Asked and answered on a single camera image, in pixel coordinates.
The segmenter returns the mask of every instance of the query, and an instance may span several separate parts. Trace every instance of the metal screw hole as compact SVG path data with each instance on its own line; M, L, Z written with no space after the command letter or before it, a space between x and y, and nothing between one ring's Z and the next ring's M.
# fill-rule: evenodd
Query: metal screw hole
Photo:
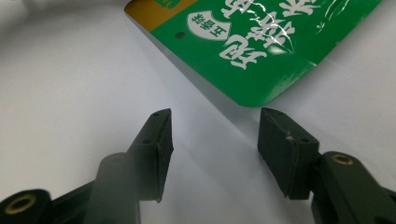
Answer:
M186 36L186 33L184 33L184 32L178 32L178 33L175 35L175 37L176 37L177 39L182 39L182 38L184 38L184 36Z
M352 165L353 164L353 160L347 156L344 156L344 155L335 155L332 157L332 159L340 164L343 164L343 165Z
M35 204L35 195L34 194L25 194L14 201L12 201L6 207L6 214L15 215L25 211L30 208L33 204Z

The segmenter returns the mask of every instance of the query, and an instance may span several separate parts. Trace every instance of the green plastic bag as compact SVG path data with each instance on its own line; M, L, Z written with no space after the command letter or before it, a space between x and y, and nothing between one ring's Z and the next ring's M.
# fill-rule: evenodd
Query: green plastic bag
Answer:
M312 70L380 0L133 0L125 11L243 106Z

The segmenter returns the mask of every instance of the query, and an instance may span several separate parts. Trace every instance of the white backdrop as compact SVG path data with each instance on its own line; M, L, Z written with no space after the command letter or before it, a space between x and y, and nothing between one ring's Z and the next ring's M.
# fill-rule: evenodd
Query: white backdrop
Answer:
M124 14L125 0L0 3L0 200L52 198L94 179L149 114L173 110L163 201L142 223L314 223L285 200L257 148L259 108L241 107L178 70ZM311 132L321 152L359 158L396 190L396 1L383 3L268 107Z

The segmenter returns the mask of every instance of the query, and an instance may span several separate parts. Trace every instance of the yellow label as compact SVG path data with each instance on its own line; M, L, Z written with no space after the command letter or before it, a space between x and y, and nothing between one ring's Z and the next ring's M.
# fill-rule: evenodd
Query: yellow label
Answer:
M198 0L133 0L125 12L149 32Z

